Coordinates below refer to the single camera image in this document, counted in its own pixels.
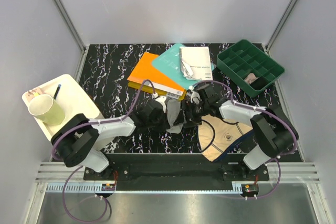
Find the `grey underwear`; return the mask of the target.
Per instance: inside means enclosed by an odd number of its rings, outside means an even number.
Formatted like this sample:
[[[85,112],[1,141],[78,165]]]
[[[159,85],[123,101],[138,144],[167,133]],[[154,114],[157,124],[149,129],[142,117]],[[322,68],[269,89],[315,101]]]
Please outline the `grey underwear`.
[[[182,102],[175,99],[168,100],[166,105],[166,116],[168,123],[168,129],[166,131],[172,134],[180,134],[183,125],[186,123]]]

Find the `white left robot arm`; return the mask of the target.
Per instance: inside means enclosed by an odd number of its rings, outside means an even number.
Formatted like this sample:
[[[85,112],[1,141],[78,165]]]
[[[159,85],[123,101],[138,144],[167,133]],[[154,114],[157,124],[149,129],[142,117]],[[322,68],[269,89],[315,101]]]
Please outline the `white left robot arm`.
[[[105,140],[130,136],[139,130],[168,129],[166,97],[149,101],[144,107],[114,119],[88,119],[84,114],[75,115],[51,138],[54,158],[66,167],[77,165],[94,170],[103,180],[113,175],[113,167],[97,146]]]

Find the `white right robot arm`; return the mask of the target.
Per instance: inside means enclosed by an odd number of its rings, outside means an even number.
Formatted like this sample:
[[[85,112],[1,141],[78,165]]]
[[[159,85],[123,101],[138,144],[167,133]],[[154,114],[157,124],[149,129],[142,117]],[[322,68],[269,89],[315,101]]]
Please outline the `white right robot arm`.
[[[221,98],[210,86],[190,86],[191,99],[183,105],[186,122],[199,123],[211,115],[221,120],[233,120],[253,128],[257,145],[243,158],[239,176],[250,180],[257,168],[297,149],[299,135],[280,107],[252,106],[230,98]]]

